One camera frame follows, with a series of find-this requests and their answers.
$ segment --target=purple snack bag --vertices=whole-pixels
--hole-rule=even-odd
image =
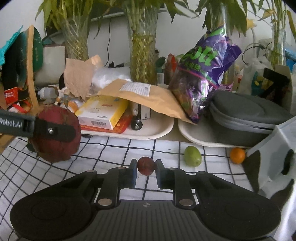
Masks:
[[[231,45],[221,26],[205,34],[183,56],[169,84],[189,118],[198,123],[213,93],[219,88],[223,74],[241,54],[237,45]]]

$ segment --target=small wheel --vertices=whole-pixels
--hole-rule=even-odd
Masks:
[[[138,131],[138,130],[141,130],[142,127],[143,127],[142,121],[138,120],[137,117],[135,116],[135,118],[131,121],[131,128],[134,131]]]

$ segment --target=white grid tablecloth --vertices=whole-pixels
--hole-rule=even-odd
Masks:
[[[26,138],[17,137],[0,155],[1,241],[17,240],[9,214],[13,204],[21,198],[89,169],[100,174],[107,173],[113,167],[127,167],[132,158],[138,160],[149,156],[153,160],[161,159],[165,168],[181,168],[193,175],[198,171],[207,171],[252,190],[242,166],[229,161],[229,149],[226,148],[164,140],[140,141],[94,136],[83,137],[79,151],[70,160],[50,164],[36,157],[36,153],[30,152],[26,145]],[[184,163],[184,150],[189,145],[196,146],[203,156],[203,162],[198,167],[188,167]],[[120,199],[172,200],[173,192],[157,188],[155,172],[149,177],[138,172],[136,188],[121,190]]]

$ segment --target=barcode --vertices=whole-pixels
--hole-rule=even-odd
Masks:
[[[106,123],[104,123],[104,122],[91,121],[91,123],[92,123],[93,125],[97,125],[97,126],[106,126]]]

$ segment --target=green fruit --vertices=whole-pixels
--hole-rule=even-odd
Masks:
[[[202,155],[196,147],[188,146],[184,151],[184,160],[188,166],[198,167],[202,162]]]

